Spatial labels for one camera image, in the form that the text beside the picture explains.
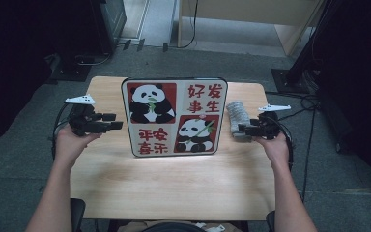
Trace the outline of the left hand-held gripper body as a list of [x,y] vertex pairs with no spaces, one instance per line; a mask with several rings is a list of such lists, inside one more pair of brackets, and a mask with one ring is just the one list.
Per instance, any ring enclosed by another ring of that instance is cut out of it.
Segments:
[[95,101],[90,95],[67,98],[65,103],[72,105],[68,121],[76,135],[84,136],[87,133],[103,132],[98,114],[94,110]]

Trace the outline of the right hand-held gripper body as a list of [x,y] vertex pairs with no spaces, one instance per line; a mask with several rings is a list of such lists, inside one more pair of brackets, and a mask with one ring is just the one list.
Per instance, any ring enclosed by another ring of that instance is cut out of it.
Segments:
[[260,121],[260,127],[264,130],[264,137],[267,140],[276,138],[281,132],[290,137],[288,129],[278,122],[277,111],[290,110],[290,105],[273,105],[267,104],[259,107],[260,114],[258,119]]

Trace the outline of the person's left hand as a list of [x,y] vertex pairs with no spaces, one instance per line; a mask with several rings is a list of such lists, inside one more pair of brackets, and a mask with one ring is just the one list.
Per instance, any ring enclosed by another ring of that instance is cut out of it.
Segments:
[[59,130],[55,145],[56,164],[73,165],[83,150],[94,140],[101,137],[100,133],[76,135],[70,125]]

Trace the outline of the black equipment cabinet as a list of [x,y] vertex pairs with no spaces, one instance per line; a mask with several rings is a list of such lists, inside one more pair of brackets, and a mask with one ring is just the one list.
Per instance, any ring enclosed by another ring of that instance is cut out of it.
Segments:
[[96,38],[103,54],[115,51],[127,21],[123,0],[90,0]]

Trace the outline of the black stand base plate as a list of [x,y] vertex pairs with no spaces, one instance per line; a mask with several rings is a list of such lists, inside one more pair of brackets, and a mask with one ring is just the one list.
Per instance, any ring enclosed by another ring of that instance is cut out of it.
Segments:
[[50,57],[48,64],[52,70],[49,79],[53,81],[85,82],[91,69],[90,66],[76,64],[74,62],[69,64],[58,54],[53,54]]

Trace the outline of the black metal stand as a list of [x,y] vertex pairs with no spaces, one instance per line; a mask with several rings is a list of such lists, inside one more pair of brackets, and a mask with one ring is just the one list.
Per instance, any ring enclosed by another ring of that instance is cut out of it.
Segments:
[[271,74],[279,93],[308,94],[309,90],[303,73],[311,66],[323,64],[323,59],[316,54],[315,45],[321,38],[334,15],[339,0],[328,0],[322,15],[304,49],[290,70],[271,69]]

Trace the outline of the person's dark shirt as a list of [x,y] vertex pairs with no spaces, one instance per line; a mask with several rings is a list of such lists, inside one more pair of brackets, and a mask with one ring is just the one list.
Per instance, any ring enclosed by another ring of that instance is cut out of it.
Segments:
[[153,225],[147,229],[142,230],[141,232],[206,232],[206,231],[192,224],[164,222]]

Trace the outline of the person's right hand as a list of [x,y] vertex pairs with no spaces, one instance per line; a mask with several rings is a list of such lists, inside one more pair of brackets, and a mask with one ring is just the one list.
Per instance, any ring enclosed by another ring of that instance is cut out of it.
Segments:
[[282,132],[272,140],[263,137],[255,137],[254,140],[264,148],[273,168],[288,167],[289,150],[286,136]]

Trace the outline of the panda print board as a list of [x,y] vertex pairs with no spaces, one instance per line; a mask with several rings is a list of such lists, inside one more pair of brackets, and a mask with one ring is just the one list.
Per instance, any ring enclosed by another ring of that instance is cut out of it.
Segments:
[[225,79],[128,78],[121,90],[135,156],[196,156],[216,152],[228,91]]

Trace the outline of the small white object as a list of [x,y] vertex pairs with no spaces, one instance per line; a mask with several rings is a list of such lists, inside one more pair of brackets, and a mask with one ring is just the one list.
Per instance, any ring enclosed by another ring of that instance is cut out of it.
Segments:
[[208,227],[206,223],[197,222],[195,223],[195,226],[203,229],[205,232],[224,232],[226,230],[226,228],[222,224],[219,224],[218,226]]

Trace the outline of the dark curtain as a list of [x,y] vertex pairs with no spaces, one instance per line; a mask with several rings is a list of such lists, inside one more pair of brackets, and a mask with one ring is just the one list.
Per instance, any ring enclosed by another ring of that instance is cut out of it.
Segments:
[[0,0],[0,137],[50,77],[54,26],[73,0]]
[[315,47],[318,84],[351,126],[341,138],[371,166],[371,0],[333,0]]

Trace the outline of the light wooden cabinet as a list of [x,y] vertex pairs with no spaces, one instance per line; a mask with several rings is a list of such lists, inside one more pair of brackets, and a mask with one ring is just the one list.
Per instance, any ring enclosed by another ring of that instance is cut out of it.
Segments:
[[306,29],[319,18],[326,0],[179,0],[177,46],[184,17],[273,24],[286,55],[292,55]]

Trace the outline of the person's beige trousers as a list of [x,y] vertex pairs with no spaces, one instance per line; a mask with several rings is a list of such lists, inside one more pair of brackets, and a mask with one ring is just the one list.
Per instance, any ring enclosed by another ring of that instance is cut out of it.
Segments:
[[[164,223],[164,222],[177,222],[177,223],[185,223],[185,224],[192,224],[195,225],[197,222],[191,221],[168,221],[168,220],[161,220],[161,221],[135,221],[130,222],[127,225],[121,226],[117,232],[141,232],[144,229],[147,229],[153,225]],[[208,227],[218,226],[222,224],[226,230],[224,232],[242,232],[241,229],[234,226],[231,223],[206,223]]]

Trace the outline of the grey fluffy cloth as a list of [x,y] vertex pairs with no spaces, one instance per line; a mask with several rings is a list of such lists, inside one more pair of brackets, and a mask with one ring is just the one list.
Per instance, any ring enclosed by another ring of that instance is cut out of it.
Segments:
[[230,131],[233,138],[238,142],[249,142],[250,135],[239,130],[239,125],[248,125],[250,118],[241,101],[232,101],[226,105],[230,120]]

